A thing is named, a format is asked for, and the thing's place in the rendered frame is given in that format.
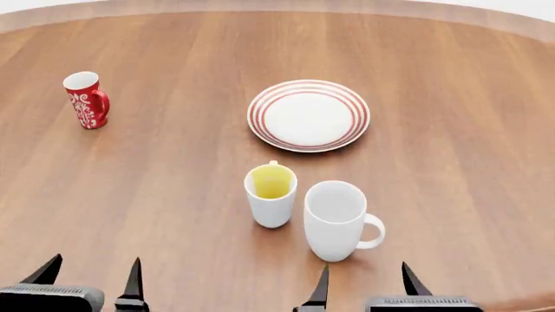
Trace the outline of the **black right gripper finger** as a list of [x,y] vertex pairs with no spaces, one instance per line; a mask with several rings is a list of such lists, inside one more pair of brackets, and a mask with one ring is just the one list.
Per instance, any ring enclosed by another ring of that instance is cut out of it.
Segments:
[[329,277],[329,265],[325,264],[317,286],[313,290],[309,300],[301,306],[294,307],[292,312],[326,312]]
[[432,296],[406,262],[402,262],[402,281],[408,296]]

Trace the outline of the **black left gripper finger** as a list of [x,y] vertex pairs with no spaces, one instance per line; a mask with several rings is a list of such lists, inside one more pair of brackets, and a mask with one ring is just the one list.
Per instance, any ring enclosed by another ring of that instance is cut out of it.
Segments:
[[28,277],[25,277],[21,283],[37,284],[37,285],[53,285],[62,267],[62,255],[56,254],[48,262],[42,265],[38,270]]
[[124,293],[116,298],[115,312],[149,312],[144,298],[140,258],[136,257],[129,272]]

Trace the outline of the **large white mug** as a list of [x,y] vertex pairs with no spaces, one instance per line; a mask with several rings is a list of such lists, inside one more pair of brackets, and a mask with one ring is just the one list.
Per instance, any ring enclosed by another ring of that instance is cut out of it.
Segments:
[[304,197],[304,233],[316,256],[325,262],[341,262],[357,249],[382,244],[386,228],[368,214],[367,199],[345,181],[322,181]]

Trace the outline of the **white mug with yellow inside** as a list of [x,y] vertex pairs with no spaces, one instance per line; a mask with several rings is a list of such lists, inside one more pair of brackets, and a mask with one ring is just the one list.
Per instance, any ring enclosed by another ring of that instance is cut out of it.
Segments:
[[244,178],[246,197],[254,220],[265,228],[279,228],[291,218],[297,176],[276,160],[252,168]]

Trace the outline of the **red mug with white pattern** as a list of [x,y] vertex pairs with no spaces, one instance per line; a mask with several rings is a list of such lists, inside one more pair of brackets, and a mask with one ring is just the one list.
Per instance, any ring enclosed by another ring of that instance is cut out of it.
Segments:
[[95,72],[77,72],[62,82],[77,119],[85,129],[98,129],[108,121],[110,101],[100,90],[99,75]]

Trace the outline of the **white plate with red rings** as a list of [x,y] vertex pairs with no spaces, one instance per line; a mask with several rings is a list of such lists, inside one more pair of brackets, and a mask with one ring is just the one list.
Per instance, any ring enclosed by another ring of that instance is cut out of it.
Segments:
[[323,153],[354,142],[368,129],[366,101],[350,88],[323,80],[280,82],[261,91],[246,120],[262,141],[296,153]]

